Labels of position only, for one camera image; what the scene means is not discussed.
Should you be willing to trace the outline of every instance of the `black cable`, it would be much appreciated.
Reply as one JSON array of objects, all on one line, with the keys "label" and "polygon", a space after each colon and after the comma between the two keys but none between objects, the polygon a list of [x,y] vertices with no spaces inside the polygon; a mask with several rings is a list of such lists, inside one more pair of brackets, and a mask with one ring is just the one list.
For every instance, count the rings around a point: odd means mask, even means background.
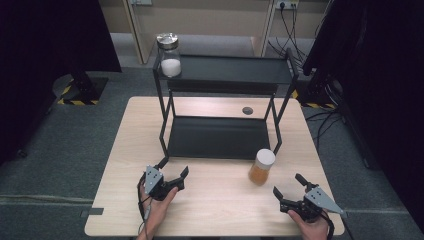
[{"label": "black cable", "polygon": [[138,227],[138,234],[140,234],[140,229],[141,229],[141,226],[143,226],[143,224],[144,224],[144,221],[140,224],[140,226]]},{"label": "black cable", "polygon": [[333,238],[333,234],[334,234],[334,223],[333,221],[330,219],[330,217],[328,216],[328,213],[326,211],[317,211],[315,208],[311,208],[309,206],[306,206],[310,211],[315,212],[316,214],[318,214],[320,217],[322,217],[328,224],[328,233],[327,233],[327,240],[331,240],[331,238]]},{"label": "black cable", "polygon": [[[329,118],[328,120],[332,120],[332,119],[338,119],[338,118],[341,118],[341,117],[334,117],[334,118]],[[311,120],[309,120],[310,122],[318,122],[318,121],[322,121],[322,120],[324,120],[325,118],[317,118],[317,119],[311,119]]]},{"label": "black cable", "polygon": [[147,220],[149,219],[150,212],[152,211],[152,201],[153,201],[153,198],[150,198],[149,205],[147,206],[147,209],[149,209],[149,212],[147,214],[146,219],[143,219],[144,228],[146,229],[146,231],[144,231],[144,233],[146,234],[146,240],[149,239],[149,237],[147,236]]},{"label": "black cable", "polygon": [[287,41],[286,41],[286,43],[284,43],[283,46],[281,46],[280,41],[278,41],[278,37],[275,37],[275,41],[277,42],[278,46],[280,46],[280,48],[281,48],[279,55],[284,56],[285,55],[284,48],[286,47]]},{"label": "black cable", "polygon": [[347,231],[347,234],[349,234],[350,239],[355,240],[355,238],[353,238],[352,231],[350,231],[349,227],[347,226],[346,221],[343,218],[342,218],[342,223],[343,223],[343,226],[345,227],[345,229]]},{"label": "black cable", "polygon": [[337,111],[337,107],[329,107],[330,109],[328,109],[328,107],[323,107],[323,106],[319,106],[319,109],[325,111],[325,112],[333,112],[333,111]]},{"label": "black cable", "polygon": [[320,132],[321,132],[321,129],[322,129],[322,127],[324,126],[324,124],[325,124],[325,122],[327,122],[327,120],[331,117],[331,115],[333,115],[334,114],[334,112],[332,112],[332,113],[329,113],[328,114],[328,116],[324,119],[324,121],[322,122],[322,124],[321,124],[321,126],[318,128],[318,134],[317,134],[317,137],[316,137],[316,140],[317,140],[317,143],[316,143],[316,145],[317,145],[317,152],[318,152],[318,154],[319,154],[319,138],[320,138]]},{"label": "black cable", "polygon": [[[284,57],[286,52],[284,51],[284,49],[278,50],[274,45],[272,45],[272,43],[268,40],[268,44],[273,48],[273,50],[280,56],[280,57]],[[301,68],[302,67],[302,63],[299,61],[299,59],[297,59],[296,57],[293,57],[295,59],[296,62],[296,66]]]},{"label": "black cable", "polygon": [[278,41],[278,37],[275,37],[275,40],[277,40],[277,43],[278,43],[278,45],[281,47],[281,51],[284,51],[284,49],[286,48],[286,46],[287,46],[287,43],[289,43],[289,38],[287,38],[286,39],[286,42],[284,43],[284,45],[283,46],[281,46],[280,45],[280,42]]},{"label": "black cable", "polygon": [[324,114],[330,114],[331,112],[320,112],[320,113],[316,113],[316,114],[314,114],[314,115],[312,115],[312,116],[309,116],[309,117],[307,117],[307,118],[305,118],[305,120],[306,121],[309,121],[309,120],[311,120],[312,118],[314,118],[314,117],[317,117],[317,116],[320,116],[320,115],[324,115]]},{"label": "black cable", "polygon": [[330,123],[330,125],[324,130],[324,132],[322,132],[319,136],[317,136],[317,138],[321,137],[322,135],[324,135],[325,132],[327,132],[327,130],[336,122],[340,121],[342,119],[342,117],[338,117],[336,120],[334,120],[333,122]]},{"label": "black cable", "polygon": [[293,43],[293,46],[294,46],[294,48],[296,49],[296,52],[297,52],[297,54],[298,54],[298,58],[300,59],[300,62],[301,62],[301,64],[303,64],[303,57],[302,57],[302,54],[304,55],[304,56],[306,56],[306,54],[305,53],[303,53],[300,49],[299,49],[299,47],[297,46],[297,41],[296,41],[296,39],[294,39],[293,40],[293,34],[295,34],[295,32],[296,32],[296,21],[297,21],[297,8],[296,8],[296,5],[293,5],[293,25],[292,25],[292,29],[291,29],[291,31],[289,31],[289,28],[288,28],[288,26],[287,26],[287,23],[286,23],[286,20],[285,20],[285,18],[284,18],[284,15],[283,15],[283,7],[281,7],[280,8],[280,15],[281,15],[281,19],[283,20],[283,23],[284,23],[284,28],[286,29],[286,32],[287,32],[287,35],[288,35],[288,40],[290,40],[292,43]]},{"label": "black cable", "polygon": [[341,96],[338,96],[339,94],[335,93],[332,89],[330,84],[326,84],[324,87],[325,93],[327,94],[328,98],[330,98],[330,100],[333,102],[334,105],[336,105],[336,107],[339,106],[340,102],[336,100],[336,98],[338,98],[340,100]]},{"label": "black cable", "polygon": [[147,201],[150,198],[150,196],[148,196],[146,199],[144,199],[141,203],[144,203],[145,201]]}]

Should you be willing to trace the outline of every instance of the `shelf top surface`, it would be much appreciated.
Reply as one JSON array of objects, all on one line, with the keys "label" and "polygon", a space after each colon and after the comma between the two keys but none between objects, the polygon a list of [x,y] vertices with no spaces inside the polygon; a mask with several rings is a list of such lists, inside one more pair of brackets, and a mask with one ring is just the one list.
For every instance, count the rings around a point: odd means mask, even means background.
[{"label": "shelf top surface", "polygon": [[181,55],[181,74],[166,77],[159,65],[159,78],[168,81],[216,81],[240,83],[291,84],[287,60],[278,58],[244,58]]}]

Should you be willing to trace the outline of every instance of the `gray carpet floor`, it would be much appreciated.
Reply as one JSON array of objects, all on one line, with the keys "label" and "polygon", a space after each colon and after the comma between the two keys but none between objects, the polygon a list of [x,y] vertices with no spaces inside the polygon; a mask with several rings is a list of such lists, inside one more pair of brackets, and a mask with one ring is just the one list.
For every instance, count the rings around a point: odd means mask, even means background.
[{"label": "gray carpet floor", "polygon": [[[99,103],[53,104],[26,147],[28,156],[0,167],[0,239],[93,239],[84,233],[86,212],[126,104],[133,96],[156,96],[156,90],[148,67],[89,75],[109,79]],[[70,79],[56,81],[57,96]],[[308,118],[328,109],[302,107],[302,111]],[[364,166],[340,116],[335,114],[323,126],[328,130],[317,137],[323,119],[312,118],[308,127],[335,200],[348,213],[345,233],[334,239],[424,239],[384,174]]]}]

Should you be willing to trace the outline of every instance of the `white powder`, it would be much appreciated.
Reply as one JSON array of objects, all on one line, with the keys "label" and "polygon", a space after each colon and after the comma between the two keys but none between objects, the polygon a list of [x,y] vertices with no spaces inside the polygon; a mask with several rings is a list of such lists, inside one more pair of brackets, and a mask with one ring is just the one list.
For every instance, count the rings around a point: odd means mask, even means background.
[{"label": "white powder", "polygon": [[165,59],[161,62],[162,72],[168,77],[174,77],[181,72],[181,63],[177,59]]}]

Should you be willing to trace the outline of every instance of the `yellow black hazard tape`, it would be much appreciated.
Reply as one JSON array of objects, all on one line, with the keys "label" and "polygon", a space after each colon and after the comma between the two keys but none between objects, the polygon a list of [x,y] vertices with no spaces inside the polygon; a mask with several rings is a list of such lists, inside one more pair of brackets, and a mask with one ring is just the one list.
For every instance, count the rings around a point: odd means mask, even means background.
[{"label": "yellow black hazard tape", "polygon": [[[294,97],[295,99],[297,99],[297,98],[298,98],[298,96],[299,96],[299,94],[298,94],[297,90],[294,90],[294,91],[293,91],[293,97]],[[304,102],[301,102],[300,104],[301,104],[301,106],[302,106],[302,107],[311,107],[311,108],[333,108],[333,109],[335,109],[335,108],[336,108],[336,107],[334,106],[334,104],[332,104],[332,103],[317,104],[317,103],[304,103]]]},{"label": "yellow black hazard tape", "polygon": [[68,85],[62,92],[58,104],[70,104],[77,106],[96,105],[106,85],[107,78],[91,78],[92,84],[96,89],[96,96],[87,96],[81,93],[74,84],[74,79],[69,81]]}]

